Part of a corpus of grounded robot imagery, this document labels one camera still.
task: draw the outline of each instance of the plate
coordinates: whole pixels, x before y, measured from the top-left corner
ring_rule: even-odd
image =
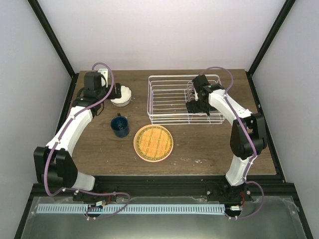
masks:
[[[161,125],[146,125],[134,137],[134,149],[147,162],[160,162],[173,150],[173,138]]]

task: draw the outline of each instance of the dish rack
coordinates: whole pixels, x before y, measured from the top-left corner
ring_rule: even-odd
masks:
[[[192,80],[197,75],[149,76],[148,115],[152,124],[221,124],[225,117],[218,111],[191,114],[186,102],[195,99]],[[212,84],[220,83],[216,74],[206,75]]]

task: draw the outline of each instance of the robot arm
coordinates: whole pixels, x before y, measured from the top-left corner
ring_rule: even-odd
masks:
[[[238,119],[225,100],[228,102],[240,117],[243,125],[251,129],[249,136],[256,148],[257,155],[267,147],[265,119],[260,113],[253,114],[251,111],[240,106],[230,96],[225,95],[225,89],[220,84],[209,84],[204,75],[197,76],[193,80],[196,99],[186,103],[189,113],[220,111],[232,125],[230,147],[234,153],[226,179],[231,186],[238,186],[244,183],[252,162],[255,160],[253,149],[244,134]]]
[[[85,127],[97,116],[100,105],[84,110],[86,107],[102,100],[110,87],[107,82],[107,69],[99,72],[89,72],[84,77],[84,88],[80,90],[77,98],[72,103],[72,108],[65,123],[56,136],[46,145],[37,147],[34,151],[34,163],[37,180],[44,182],[44,169],[51,149],[55,147],[50,159],[47,173],[49,185],[65,188],[76,188],[91,191],[95,178],[91,175],[78,172],[73,160],[73,149]],[[122,97],[121,85],[116,83],[107,99],[119,99]]]

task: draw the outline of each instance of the cable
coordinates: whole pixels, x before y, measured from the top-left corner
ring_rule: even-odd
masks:
[[[240,192],[239,194],[240,194],[240,196],[241,196],[241,198],[242,198],[241,206],[242,206],[242,208],[244,208],[244,204],[245,204],[245,196],[244,196],[244,193],[243,193],[243,192]]]
[[[226,72],[230,75],[231,82],[230,82],[230,85],[229,85],[229,86],[227,87],[227,89],[225,90],[225,101],[226,101],[226,103],[228,104],[228,106],[230,107],[231,111],[234,113],[234,115],[235,115],[236,119],[238,120],[238,122],[239,122],[239,124],[240,124],[240,127],[242,128],[242,130],[243,130],[243,132],[244,132],[244,134],[245,134],[245,136],[246,136],[246,138],[247,138],[247,140],[248,140],[248,142],[249,142],[251,148],[253,149],[253,153],[254,153],[254,154],[253,154],[253,157],[250,157],[250,159],[249,159],[249,161],[248,161],[248,164],[247,164],[247,166],[246,166],[246,168],[245,168],[245,170],[244,170],[243,179],[244,179],[244,182],[245,182],[246,184],[255,184],[255,185],[257,185],[257,187],[258,187],[258,188],[260,189],[260,191],[261,191],[262,202],[261,202],[259,208],[258,208],[255,212],[253,212],[252,214],[249,214],[249,215],[247,215],[247,216],[240,217],[240,218],[235,218],[235,219],[237,220],[237,219],[249,218],[249,217],[255,215],[256,213],[258,213],[258,212],[261,210],[261,208],[263,207],[263,204],[264,204],[264,199],[265,199],[264,191],[263,191],[262,187],[261,187],[257,182],[255,182],[255,181],[246,181],[246,177],[247,177],[249,168],[250,168],[252,162],[257,158],[257,151],[256,151],[256,148],[255,148],[255,146],[254,146],[254,143],[253,143],[253,141],[251,140],[251,138],[249,137],[249,134],[248,134],[248,132],[247,132],[247,129],[246,129],[245,126],[243,125],[243,123],[242,123],[242,121],[241,121],[239,115],[237,114],[237,112],[235,111],[235,109],[233,108],[233,106],[230,104],[230,102],[229,102],[228,99],[227,99],[228,91],[230,90],[230,88],[231,88],[231,87],[233,86],[233,84],[234,84],[234,76],[233,76],[233,74],[231,74],[231,72],[230,72],[229,70],[227,70],[227,69],[225,69],[225,68],[223,68],[223,67],[212,66],[212,67],[208,67],[207,69],[205,69],[205,70],[203,70],[202,72],[200,72],[199,75],[203,75],[204,72],[206,72],[206,71],[208,71],[208,70],[211,70],[211,69],[224,70],[224,71],[226,71]]]
[[[116,215],[117,213],[119,213],[120,211],[122,211],[125,207],[128,206],[130,200],[131,200],[131,197],[128,193],[122,193],[122,192],[114,192],[114,193],[93,193],[93,192],[89,192],[89,191],[86,191],[86,190],[82,190],[82,189],[74,189],[74,188],[60,188],[58,189],[57,191],[55,191],[54,193],[51,193],[50,190],[49,190],[49,187],[48,187],[48,169],[49,169],[49,165],[50,165],[50,162],[51,162],[51,159],[52,159],[52,156],[53,156],[53,153],[56,149],[56,147],[58,146],[59,144],[59,141],[61,140],[62,136],[64,135],[64,133],[66,132],[67,128],[70,126],[70,124],[72,123],[72,121],[79,115],[81,114],[82,112],[86,111],[86,110],[89,110],[91,109],[92,107],[95,107],[97,105],[99,105],[100,103],[102,103],[104,100],[107,99],[107,97],[110,95],[113,87],[114,87],[114,74],[111,70],[111,68],[102,63],[102,62],[98,62],[98,63],[95,63],[92,67],[92,71],[94,71],[94,68],[97,66],[97,65],[103,65],[105,66],[109,71],[110,71],[110,74],[111,74],[111,79],[112,79],[112,82],[111,82],[111,85],[110,85],[110,89],[109,91],[107,92],[107,94],[105,95],[105,97],[103,97],[101,100],[99,100],[98,102],[86,107],[86,108],[83,108],[82,110],[80,110],[79,112],[77,112],[75,115],[74,115],[74,118],[70,118],[70,120],[66,123],[65,127],[62,129],[60,135],[58,136],[58,142],[55,142],[55,144],[53,145],[53,147],[51,148],[50,152],[49,152],[49,155],[48,155],[48,158],[47,158],[47,161],[45,163],[45,168],[44,168],[44,177],[43,177],[43,181],[44,181],[44,188],[45,188],[45,191],[47,193],[48,196],[50,197],[54,197],[55,195],[57,195],[58,193],[60,193],[61,191],[65,191],[65,190],[72,190],[72,191],[75,191],[75,192],[82,192],[82,193],[86,193],[86,194],[89,194],[89,195],[94,195],[94,196],[111,196],[111,195],[125,195],[129,198],[128,202],[121,208],[119,209],[118,211],[116,211],[115,213],[111,214],[111,215],[108,215],[107,217],[110,217],[110,216],[113,216],[113,215]]]

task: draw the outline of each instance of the white wall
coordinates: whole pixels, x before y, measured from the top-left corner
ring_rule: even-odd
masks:
[[[283,167],[319,238],[319,2],[299,0],[254,75]]]
[[[249,69],[284,0],[39,0],[75,71]]]
[[[0,1],[0,237],[14,237],[32,184],[33,151],[53,136],[70,83],[27,1]]]

